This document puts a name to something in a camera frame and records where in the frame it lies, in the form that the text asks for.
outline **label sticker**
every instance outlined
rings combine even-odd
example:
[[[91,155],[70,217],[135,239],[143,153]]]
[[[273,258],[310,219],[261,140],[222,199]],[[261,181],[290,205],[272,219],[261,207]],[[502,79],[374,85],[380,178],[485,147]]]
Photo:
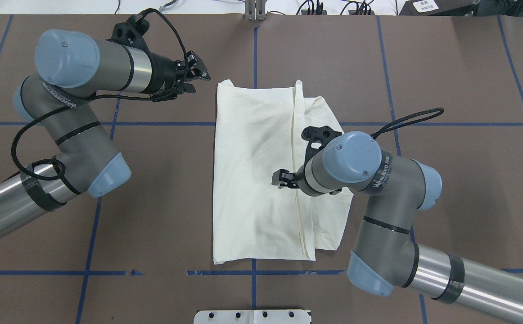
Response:
[[[415,10],[418,12],[430,12],[432,10],[438,10],[439,7],[434,0],[422,0],[414,2]]]

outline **white bracket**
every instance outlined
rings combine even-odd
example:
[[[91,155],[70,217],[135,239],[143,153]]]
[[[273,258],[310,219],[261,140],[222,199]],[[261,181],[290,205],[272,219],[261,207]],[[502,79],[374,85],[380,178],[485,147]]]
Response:
[[[199,311],[194,324],[311,324],[310,310]]]
[[[266,0],[245,0],[245,20],[266,20]]]

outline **white towel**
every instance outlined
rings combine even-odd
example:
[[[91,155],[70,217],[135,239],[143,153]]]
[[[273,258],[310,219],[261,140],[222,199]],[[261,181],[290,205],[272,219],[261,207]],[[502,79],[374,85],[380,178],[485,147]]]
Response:
[[[214,263],[244,258],[312,260],[315,248],[336,250],[353,194],[309,197],[278,189],[272,174],[303,164],[307,126],[342,131],[322,97],[292,88],[236,88],[218,84],[214,153]]]

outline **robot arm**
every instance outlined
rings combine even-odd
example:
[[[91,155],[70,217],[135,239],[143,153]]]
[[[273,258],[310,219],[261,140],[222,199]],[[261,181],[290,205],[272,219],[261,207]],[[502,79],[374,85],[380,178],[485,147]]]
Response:
[[[196,53],[183,49],[182,61],[150,52],[143,35],[149,29],[146,9],[117,24],[108,40],[52,29],[36,48],[37,73],[14,95],[18,113],[31,121],[15,137],[14,163],[20,169],[0,184],[0,238],[46,212],[88,192],[98,198],[128,181],[131,171],[88,103],[99,98],[173,100],[195,92],[186,82],[210,80]],[[97,90],[149,94],[150,97],[95,95]],[[15,151],[23,131],[41,122],[60,149],[50,160],[23,166]]]
[[[394,286],[411,287],[443,303],[523,323],[522,278],[411,241],[416,211],[431,208],[440,196],[436,170],[393,156],[359,131],[308,127],[302,138],[309,141],[305,164],[296,173],[278,170],[273,185],[311,196],[342,187],[370,195],[347,270],[354,285],[383,297]],[[311,148],[314,142],[321,147]]]

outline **light blue cap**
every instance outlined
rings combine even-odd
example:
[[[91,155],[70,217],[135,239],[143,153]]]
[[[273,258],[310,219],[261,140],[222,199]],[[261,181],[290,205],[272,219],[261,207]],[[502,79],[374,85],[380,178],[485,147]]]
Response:
[[[414,161],[418,164],[420,169],[422,169],[422,173],[424,174],[424,180],[426,182],[426,195],[424,197],[424,202],[418,209],[426,211],[434,206],[436,200],[441,195],[441,176],[440,173],[436,171],[436,169],[430,166],[426,166],[425,164],[422,164],[419,161]]]
[[[123,185],[130,178],[131,170],[123,159],[122,154],[118,153],[95,177],[89,188],[87,188],[87,193],[94,198],[99,198]]]
[[[25,119],[29,123],[33,121],[33,117],[31,117],[27,110],[25,110],[25,107],[23,106],[23,101],[21,101],[21,86],[23,86],[23,83],[19,85],[19,87],[13,94],[13,107],[15,108],[15,111],[17,111],[19,116],[22,116],[23,119]]]
[[[354,251],[347,266],[347,278],[354,286],[373,295],[387,297],[393,291],[393,285],[371,269]]]
[[[323,164],[332,178],[357,183],[371,178],[381,164],[379,144],[366,133],[350,131],[324,149]]]
[[[94,39],[78,31],[50,29],[36,47],[37,72],[46,82],[62,88],[82,86],[99,67]]]

